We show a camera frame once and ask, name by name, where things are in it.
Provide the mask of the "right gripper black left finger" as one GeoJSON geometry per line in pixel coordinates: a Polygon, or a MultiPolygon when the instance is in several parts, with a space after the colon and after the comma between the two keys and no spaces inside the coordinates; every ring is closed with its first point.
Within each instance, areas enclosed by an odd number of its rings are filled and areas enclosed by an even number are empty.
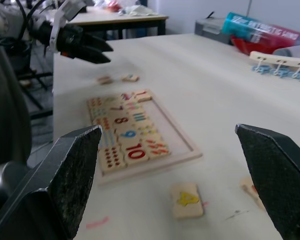
{"type": "Polygon", "coordinates": [[[61,136],[35,167],[0,164],[0,240],[72,240],[92,189],[102,128],[61,136]]]}

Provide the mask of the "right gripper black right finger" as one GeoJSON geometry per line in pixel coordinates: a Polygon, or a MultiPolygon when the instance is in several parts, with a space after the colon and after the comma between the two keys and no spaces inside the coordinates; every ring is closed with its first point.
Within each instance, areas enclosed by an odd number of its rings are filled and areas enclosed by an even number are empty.
{"type": "Polygon", "coordinates": [[[284,240],[300,240],[300,147],[288,136],[235,126],[252,182],[284,240]]]}

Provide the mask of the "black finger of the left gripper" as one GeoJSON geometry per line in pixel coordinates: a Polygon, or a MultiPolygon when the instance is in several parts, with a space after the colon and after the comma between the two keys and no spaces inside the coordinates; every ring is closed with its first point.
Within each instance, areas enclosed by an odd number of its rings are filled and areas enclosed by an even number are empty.
{"type": "Polygon", "coordinates": [[[74,55],[76,58],[93,63],[93,64],[105,64],[111,60],[103,54],[103,52],[111,52],[112,47],[106,46],[102,48],[96,48],[93,46],[76,46],[74,48],[74,55]]]}
{"type": "Polygon", "coordinates": [[[100,52],[114,51],[114,49],[104,39],[90,33],[84,33],[84,44],[87,47],[92,47],[99,50],[100,52]]]}

